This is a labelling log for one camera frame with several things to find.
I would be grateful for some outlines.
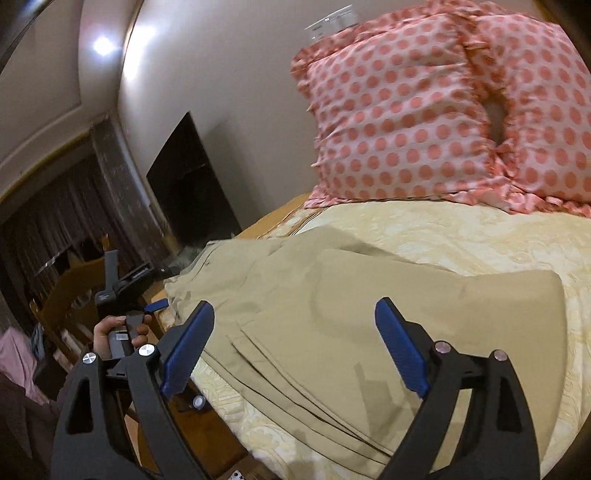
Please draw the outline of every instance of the curtain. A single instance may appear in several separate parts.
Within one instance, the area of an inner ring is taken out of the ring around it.
[[[89,245],[102,252],[100,239],[105,234],[119,250],[124,271],[141,263],[118,220],[94,156],[30,198],[4,223],[2,234],[25,279],[28,300],[47,298],[63,272],[60,261],[68,252],[83,258]]]

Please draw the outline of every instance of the silver bolt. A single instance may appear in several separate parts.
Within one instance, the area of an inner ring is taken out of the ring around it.
[[[435,350],[439,353],[449,353],[452,351],[452,346],[447,342],[437,342]]]
[[[96,353],[88,352],[85,356],[82,357],[82,361],[86,364],[91,364],[96,360]]]
[[[504,362],[509,358],[509,356],[503,350],[495,350],[494,355],[499,362]]]
[[[195,410],[201,410],[205,406],[205,397],[203,395],[197,395],[193,399],[193,408]]]
[[[146,345],[139,347],[139,354],[141,356],[150,356],[154,353],[154,350],[156,350],[156,347],[151,343],[147,343]]]

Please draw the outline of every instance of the ceiling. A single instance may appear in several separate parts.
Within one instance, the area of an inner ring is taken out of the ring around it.
[[[0,73],[0,197],[116,105],[138,0],[54,0]],[[115,47],[102,56],[98,38]]]

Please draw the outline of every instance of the ceiling light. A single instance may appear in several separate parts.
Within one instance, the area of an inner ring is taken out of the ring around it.
[[[107,37],[101,37],[95,41],[93,48],[95,52],[104,57],[111,53],[115,49],[115,46]]]

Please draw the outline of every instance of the pillowcase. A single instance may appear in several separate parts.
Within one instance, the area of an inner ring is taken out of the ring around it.
[[[516,212],[591,217],[589,70],[559,25],[467,3],[456,23],[464,22],[479,99],[499,92],[509,112],[496,150],[512,181],[505,200]]]
[[[383,15],[294,58],[318,126],[319,183],[307,207],[416,197],[496,205],[488,192],[509,187],[459,31],[434,4]]]

